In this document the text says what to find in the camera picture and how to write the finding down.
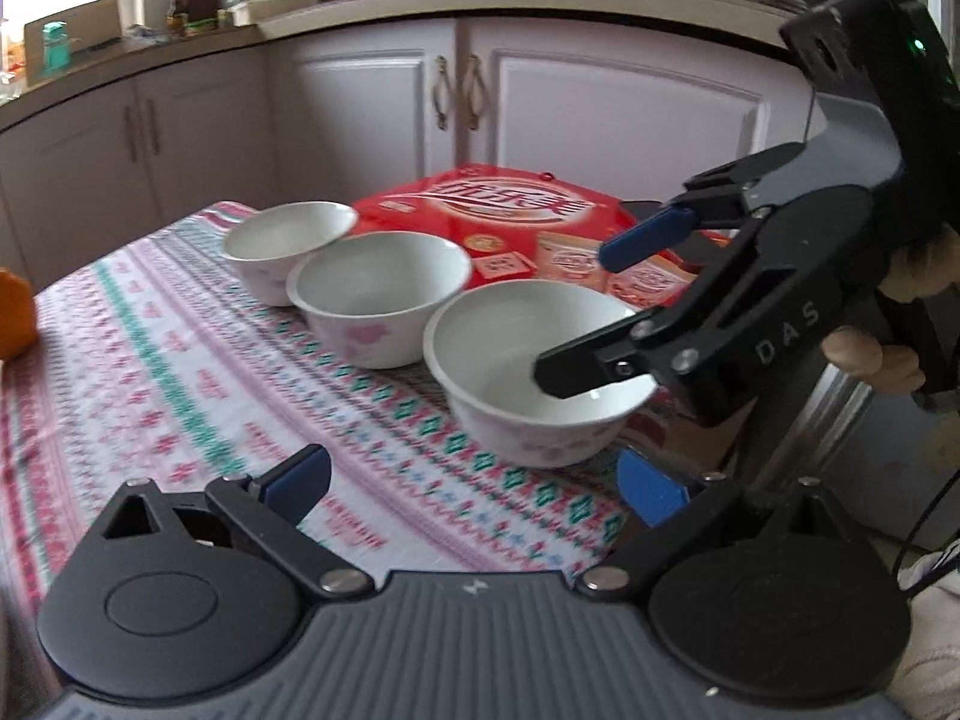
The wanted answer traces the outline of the right gloved hand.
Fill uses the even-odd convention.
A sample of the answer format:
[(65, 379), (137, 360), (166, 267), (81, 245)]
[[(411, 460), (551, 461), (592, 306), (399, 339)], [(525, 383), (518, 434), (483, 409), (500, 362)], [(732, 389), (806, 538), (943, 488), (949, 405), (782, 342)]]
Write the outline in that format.
[(882, 395), (916, 395), (934, 410), (958, 405), (958, 232), (893, 254), (859, 322), (820, 343), (844, 374)]

